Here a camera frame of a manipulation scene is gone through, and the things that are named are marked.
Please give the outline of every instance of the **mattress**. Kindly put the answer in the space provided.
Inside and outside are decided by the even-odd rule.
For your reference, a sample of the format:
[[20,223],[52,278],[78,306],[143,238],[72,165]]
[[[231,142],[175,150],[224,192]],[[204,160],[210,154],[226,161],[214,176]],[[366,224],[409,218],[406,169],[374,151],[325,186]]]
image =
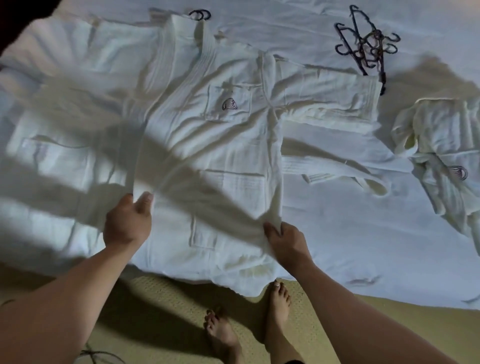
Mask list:
[[[56,11],[141,23],[157,9],[185,14],[204,8],[212,14],[210,27],[234,40],[295,62],[357,73],[351,57],[335,52],[339,37],[334,24],[350,24],[349,5],[344,0],[64,0]],[[402,38],[399,52],[385,56],[387,89],[380,99],[378,129],[360,135],[287,123],[284,146],[305,143],[313,154],[353,160],[387,178],[392,191],[375,198],[348,179],[307,185],[300,176],[286,175],[283,220],[304,232],[316,264],[354,293],[478,309],[480,258],[473,243],[435,215],[412,164],[392,153],[389,134],[398,112],[423,95],[459,85],[476,89],[480,66],[475,54],[480,51],[468,44],[474,44],[480,30],[475,22],[480,8],[468,0],[388,5],[362,0],[357,5],[382,31]],[[11,123],[1,127],[8,140]],[[3,229],[16,240],[11,225]],[[32,254],[28,247],[22,253],[25,262]],[[35,248],[38,266],[25,268],[46,270],[44,260],[61,269],[71,256],[91,253],[82,246],[52,253],[48,242]],[[292,278],[285,271],[280,276]]]

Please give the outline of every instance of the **chest pocket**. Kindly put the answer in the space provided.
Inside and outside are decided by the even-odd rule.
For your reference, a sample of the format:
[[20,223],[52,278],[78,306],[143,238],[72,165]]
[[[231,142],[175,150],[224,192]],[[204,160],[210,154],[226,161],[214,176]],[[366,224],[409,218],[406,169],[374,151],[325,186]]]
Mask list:
[[252,93],[245,87],[209,86],[205,119],[211,121],[244,122],[252,108]]

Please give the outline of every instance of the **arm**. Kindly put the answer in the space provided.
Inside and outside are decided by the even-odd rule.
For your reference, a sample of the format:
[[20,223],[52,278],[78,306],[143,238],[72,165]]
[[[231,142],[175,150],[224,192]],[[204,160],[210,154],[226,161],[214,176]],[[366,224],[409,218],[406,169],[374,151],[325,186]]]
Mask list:
[[281,234],[269,223],[264,228],[278,262],[304,289],[342,364],[455,364],[315,266],[305,237],[296,227],[283,222]]
[[66,275],[0,308],[6,363],[71,364],[133,254],[150,234],[151,194],[125,195],[107,214],[105,249]]

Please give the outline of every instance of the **embroidered logo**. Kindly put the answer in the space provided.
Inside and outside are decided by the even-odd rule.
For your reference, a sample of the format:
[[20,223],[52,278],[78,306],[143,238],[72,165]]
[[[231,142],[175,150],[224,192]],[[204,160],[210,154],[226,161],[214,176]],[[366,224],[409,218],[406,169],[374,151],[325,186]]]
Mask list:
[[464,181],[468,177],[468,171],[462,166],[450,166],[452,172],[461,180]]
[[231,97],[227,98],[222,104],[222,110],[226,110],[226,109],[229,109],[229,110],[238,109],[237,108],[237,103]]

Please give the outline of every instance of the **person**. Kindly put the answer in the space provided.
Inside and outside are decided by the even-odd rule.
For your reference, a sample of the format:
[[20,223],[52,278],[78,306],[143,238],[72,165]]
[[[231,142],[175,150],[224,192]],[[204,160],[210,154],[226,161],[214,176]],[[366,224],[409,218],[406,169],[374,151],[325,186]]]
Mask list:
[[[136,202],[131,194],[125,195],[107,214],[101,252],[0,308],[0,362],[75,361],[120,273],[150,234],[151,203],[149,193]],[[277,231],[266,223],[264,231],[278,262],[305,290],[342,364],[455,363],[329,278],[312,261],[297,228],[283,222]],[[284,335],[291,301],[285,285],[274,282],[265,328],[272,364],[304,362]],[[244,363],[238,337],[223,312],[207,311],[204,325],[219,359],[225,364]]]

